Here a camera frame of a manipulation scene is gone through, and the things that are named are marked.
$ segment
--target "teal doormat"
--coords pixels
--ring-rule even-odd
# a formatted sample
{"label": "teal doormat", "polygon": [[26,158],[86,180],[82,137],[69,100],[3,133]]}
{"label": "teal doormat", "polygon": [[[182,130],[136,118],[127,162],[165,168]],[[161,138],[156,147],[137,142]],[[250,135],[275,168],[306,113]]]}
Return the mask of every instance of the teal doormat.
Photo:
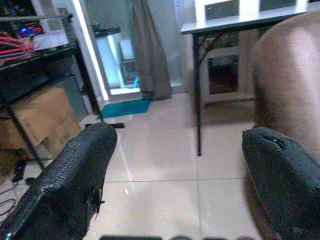
{"label": "teal doormat", "polygon": [[111,103],[105,105],[101,113],[104,119],[130,114],[144,114],[148,111],[150,103],[150,100],[144,99]]}

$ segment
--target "beige tiled floor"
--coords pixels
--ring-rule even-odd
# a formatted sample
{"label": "beige tiled floor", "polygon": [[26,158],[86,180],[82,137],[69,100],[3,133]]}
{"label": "beige tiled floor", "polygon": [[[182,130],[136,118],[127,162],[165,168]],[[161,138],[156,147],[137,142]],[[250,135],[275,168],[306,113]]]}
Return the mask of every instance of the beige tiled floor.
{"label": "beige tiled floor", "polygon": [[[202,157],[196,156],[193,108],[186,93],[152,102],[146,114],[106,120],[126,128],[117,129],[105,203],[85,240],[103,235],[261,239],[245,198],[241,151],[242,131],[254,125],[254,104],[220,103],[202,112]],[[88,116],[81,125],[98,121]],[[28,168],[27,175],[40,173],[35,164]],[[19,199],[27,188],[19,184],[14,196]]]}

